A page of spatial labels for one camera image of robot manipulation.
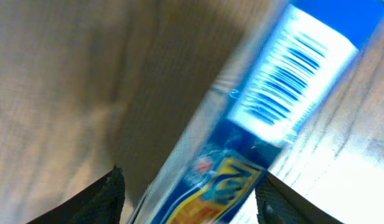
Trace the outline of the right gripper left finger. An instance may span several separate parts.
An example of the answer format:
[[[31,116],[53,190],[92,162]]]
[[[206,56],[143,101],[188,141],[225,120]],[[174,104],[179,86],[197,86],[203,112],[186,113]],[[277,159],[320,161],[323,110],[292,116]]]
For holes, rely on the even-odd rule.
[[[122,169],[112,171],[28,224],[119,224],[125,200]]]

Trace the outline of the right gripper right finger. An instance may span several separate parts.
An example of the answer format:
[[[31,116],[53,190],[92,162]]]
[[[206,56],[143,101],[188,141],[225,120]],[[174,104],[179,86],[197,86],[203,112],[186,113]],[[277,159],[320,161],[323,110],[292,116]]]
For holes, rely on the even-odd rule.
[[[259,224],[342,224],[269,172],[255,194]]]

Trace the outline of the blue cooling patch box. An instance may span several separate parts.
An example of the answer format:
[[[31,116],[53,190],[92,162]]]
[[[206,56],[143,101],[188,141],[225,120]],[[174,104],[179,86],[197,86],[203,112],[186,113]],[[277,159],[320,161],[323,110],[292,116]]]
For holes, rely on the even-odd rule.
[[[212,130],[181,140],[131,223],[258,223],[255,187],[384,17],[384,1],[290,1]]]

